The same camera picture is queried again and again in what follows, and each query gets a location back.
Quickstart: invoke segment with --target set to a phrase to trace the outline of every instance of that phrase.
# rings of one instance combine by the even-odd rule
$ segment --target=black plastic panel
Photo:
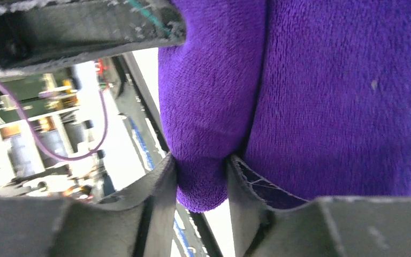
[[[178,45],[185,33],[167,0],[0,1],[0,77]]]
[[[168,155],[98,205],[70,198],[0,198],[0,257],[168,257],[176,189]]]
[[[227,168],[236,256],[411,256],[411,198],[324,197],[283,211],[249,186],[241,159]]]

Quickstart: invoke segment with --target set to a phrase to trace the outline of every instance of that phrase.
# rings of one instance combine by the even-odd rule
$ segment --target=purple fabric
[[[235,152],[307,200],[411,195],[411,0],[173,2],[187,41],[160,49],[159,95],[185,207],[226,199]]]

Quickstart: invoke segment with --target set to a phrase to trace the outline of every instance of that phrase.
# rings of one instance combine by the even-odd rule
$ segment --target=purple plush toy
[[[160,49],[159,95],[185,207],[226,199],[233,153],[307,200],[411,195],[411,0],[173,3],[187,40]]]

